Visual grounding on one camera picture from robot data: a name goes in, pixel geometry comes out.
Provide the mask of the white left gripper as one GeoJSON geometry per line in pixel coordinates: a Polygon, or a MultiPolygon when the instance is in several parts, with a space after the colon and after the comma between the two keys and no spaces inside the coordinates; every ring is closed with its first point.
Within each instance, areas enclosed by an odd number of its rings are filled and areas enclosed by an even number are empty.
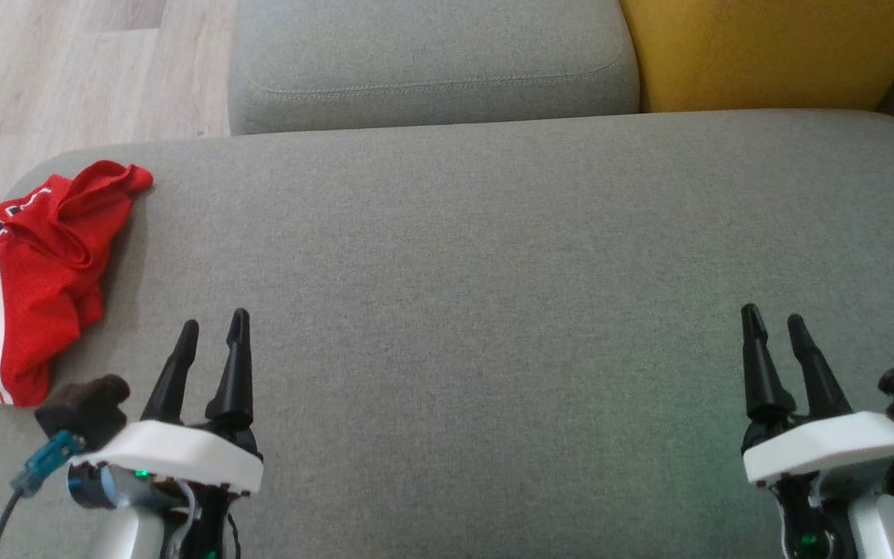
{"type": "MultiPolygon", "coordinates": [[[[199,323],[189,319],[144,406],[141,422],[131,422],[100,450],[75,454],[68,463],[104,463],[205,486],[226,485],[233,493],[258,493],[262,460],[211,432],[183,426],[185,386],[198,338],[199,323]]],[[[216,393],[206,404],[205,418],[239,432],[253,422],[251,315],[246,309],[235,309],[226,344],[226,364],[216,393]]]]}

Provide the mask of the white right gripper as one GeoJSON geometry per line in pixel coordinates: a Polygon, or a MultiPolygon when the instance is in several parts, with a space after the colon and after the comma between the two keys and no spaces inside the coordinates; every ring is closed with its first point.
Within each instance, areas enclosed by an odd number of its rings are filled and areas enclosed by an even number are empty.
{"type": "MultiPolygon", "coordinates": [[[[745,304],[740,317],[747,417],[770,427],[788,420],[797,404],[781,385],[759,308],[745,304]]],[[[810,474],[894,457],[894,421],[876,411],[854,413],[804,318],[799,314],[788,316],[787,327],[792,354],[804,377],[808,417],[815,422],[745,450],[743,464],[749,484],[770,486],[784,475],[810,474]]]]}

